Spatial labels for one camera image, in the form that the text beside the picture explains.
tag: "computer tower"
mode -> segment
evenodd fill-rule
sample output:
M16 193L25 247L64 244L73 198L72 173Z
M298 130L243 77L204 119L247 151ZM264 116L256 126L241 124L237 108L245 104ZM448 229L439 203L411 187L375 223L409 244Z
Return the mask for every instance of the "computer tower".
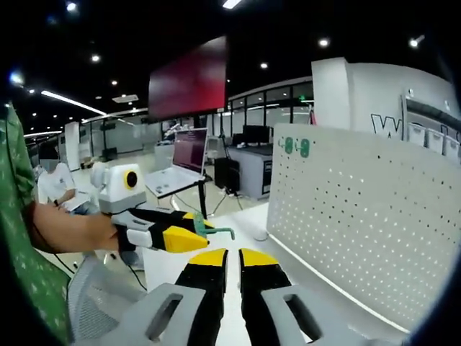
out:
M227 187L229 192L240 190L240 164L223 157L215 160L215 185L220 189Z

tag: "black ceiling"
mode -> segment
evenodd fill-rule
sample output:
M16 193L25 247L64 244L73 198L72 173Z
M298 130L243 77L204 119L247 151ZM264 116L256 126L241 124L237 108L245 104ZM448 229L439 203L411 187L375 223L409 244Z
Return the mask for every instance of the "black ceiling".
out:
M69 117L97 115L44 97L43 89L103 112L131 109L112 101L121 94L137 94L140 100L133 106L147 107L149 73L219 35L227 35L230 46L230 96L308 76L311 61L336 56L346 56L349 62L396 63L446 77L429 39L418 50L409 48L409 38L427 28L414 10L401 7L396 11L331 0L243 0L228 11L222 8L224 0L75 0L78 13L71 14L64 0L16 2L19 8L9 9L2 31L11 33L4 43L9 47L9 71L18 68L25 87L37 91L28 94L23 89L15 98L25 133L58 130ZM320 37L329 37L331 46L320 49ZM92 54L101 61L92 63ZM262 61L269 64L267 70L259 68ZM111 80L117 80L117 86Z

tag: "white t-shirt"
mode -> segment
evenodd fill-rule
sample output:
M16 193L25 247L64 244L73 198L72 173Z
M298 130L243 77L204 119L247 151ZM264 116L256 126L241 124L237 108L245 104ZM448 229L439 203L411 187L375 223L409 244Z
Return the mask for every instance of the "white t-shirt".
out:
M44 171L38 177L38 202L48 203L63 197L66 191L75 189L72 173L62 162L56 166L53 173Z

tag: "green pegboard hook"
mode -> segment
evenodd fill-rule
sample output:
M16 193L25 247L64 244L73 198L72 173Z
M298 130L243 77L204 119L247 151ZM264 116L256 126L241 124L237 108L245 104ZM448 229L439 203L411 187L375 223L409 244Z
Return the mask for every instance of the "green pegboard hook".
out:
M214 234L217 232L229 232L230 237L232 240L236 239L236 235L233 231L233 229L230 228L224 228L224 229L207 229L205 227L205 220L203 218L203 215L201 213L195 213L194 214L194 229L195 233L198 234L199 236L202 236L203 238L207 238L208 234Z

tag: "pegboard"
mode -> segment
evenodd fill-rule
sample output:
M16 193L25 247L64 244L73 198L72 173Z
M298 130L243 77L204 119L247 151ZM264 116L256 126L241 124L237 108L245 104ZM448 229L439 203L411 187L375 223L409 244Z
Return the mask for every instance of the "pegboard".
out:
M459 252L461 169L412 143L279 124L267 229L342 290L411 330Z

